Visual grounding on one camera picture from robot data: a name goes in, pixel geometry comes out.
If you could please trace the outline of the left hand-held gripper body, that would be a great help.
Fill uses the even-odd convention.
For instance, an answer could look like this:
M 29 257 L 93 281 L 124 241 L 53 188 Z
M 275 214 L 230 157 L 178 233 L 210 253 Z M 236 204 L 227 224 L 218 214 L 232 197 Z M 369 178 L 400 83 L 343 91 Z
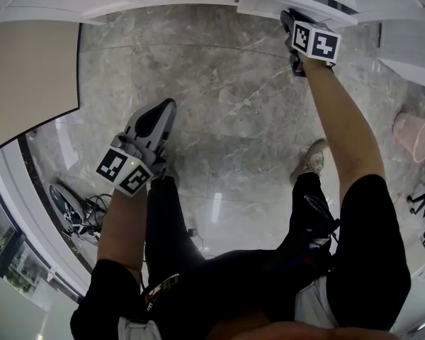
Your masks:
M 164 144 L 176 117 L 174 99 L 150 103 L 133 113 L 96 165 L 98 177 L 129 197 L 166 171 Z

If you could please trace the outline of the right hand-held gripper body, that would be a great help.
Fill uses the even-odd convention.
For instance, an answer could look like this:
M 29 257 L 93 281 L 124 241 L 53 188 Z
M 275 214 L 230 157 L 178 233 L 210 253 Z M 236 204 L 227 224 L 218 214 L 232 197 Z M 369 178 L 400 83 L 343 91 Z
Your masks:
M 336 65 L 341 35 L 327 27 L 290 18 L 284 23 L 284 29 L 288 34 L 285 45 L 290 52 L 290 66 L 295 77 L 305 77 L 300 54 L 325 62 L 329 69 Z

